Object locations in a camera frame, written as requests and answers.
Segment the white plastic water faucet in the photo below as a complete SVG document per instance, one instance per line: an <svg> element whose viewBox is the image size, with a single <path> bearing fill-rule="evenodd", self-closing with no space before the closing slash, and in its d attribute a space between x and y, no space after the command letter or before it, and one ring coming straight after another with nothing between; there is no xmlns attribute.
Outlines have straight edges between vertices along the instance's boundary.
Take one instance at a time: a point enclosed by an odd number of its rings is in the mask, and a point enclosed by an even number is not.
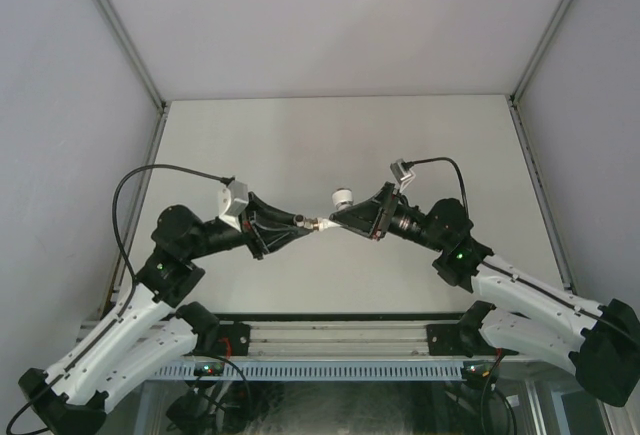
<svg viewBox="0 0 640 435"><path fill-rule="evenodd" d="M318 217L315 220L314 229L318 232L341 227L339 223L333 220L333 216L336 213L353 206L353 192L349 188L338 188L332 193L331 201L333 204L333 212L328 217Z"/></svg>

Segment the silver threaded pipe fitting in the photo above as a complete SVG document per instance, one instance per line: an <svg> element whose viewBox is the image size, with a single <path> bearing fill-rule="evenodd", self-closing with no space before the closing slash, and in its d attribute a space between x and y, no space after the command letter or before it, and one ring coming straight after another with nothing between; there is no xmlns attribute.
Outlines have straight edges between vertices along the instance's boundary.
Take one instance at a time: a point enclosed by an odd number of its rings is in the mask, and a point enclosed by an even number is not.
<svg viewBox="0 0 640 435"><path fill-rule="evenodd" d="M321 222L318 218L309 218L302 214L297 214L293 217L293 221L296 227L309 231L320 231Z"/></svg>

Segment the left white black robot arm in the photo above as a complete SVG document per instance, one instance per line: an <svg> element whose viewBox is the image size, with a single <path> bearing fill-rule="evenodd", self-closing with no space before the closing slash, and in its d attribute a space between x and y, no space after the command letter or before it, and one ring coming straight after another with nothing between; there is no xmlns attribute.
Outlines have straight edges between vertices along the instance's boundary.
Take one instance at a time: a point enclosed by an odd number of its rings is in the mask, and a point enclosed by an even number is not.
<svg viewBox="0 0 640 435"><path fill-rule="evenodd" d="M67 355L19 379L27 407L53 434L95 434L119 401L159 368L186 355L216 356L219 320L186 296L205 272L195 260L247 247L262 259L310 234L311 219L253 193L204 222L184 205L159 216L154 250L113 309Z"/></svg>

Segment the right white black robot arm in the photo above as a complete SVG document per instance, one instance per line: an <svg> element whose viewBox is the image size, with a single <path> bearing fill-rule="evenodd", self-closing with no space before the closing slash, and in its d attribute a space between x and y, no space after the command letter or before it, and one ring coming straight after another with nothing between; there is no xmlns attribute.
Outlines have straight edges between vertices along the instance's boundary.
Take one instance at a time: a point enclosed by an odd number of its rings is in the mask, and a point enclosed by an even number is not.
<svg viewBox="0 0 640 435"><path fill-rule="evenodd" d="M573 375L596 399L623 407L639 383L639 318L628 304L603 304L557 289L516 269L471 234L462 203L441 199L422 212L387 183L356 203L332 195L332 222L371 240L393 234L437 252L436 273L476 302L462 318L461 346L515 351Z"/></svg>

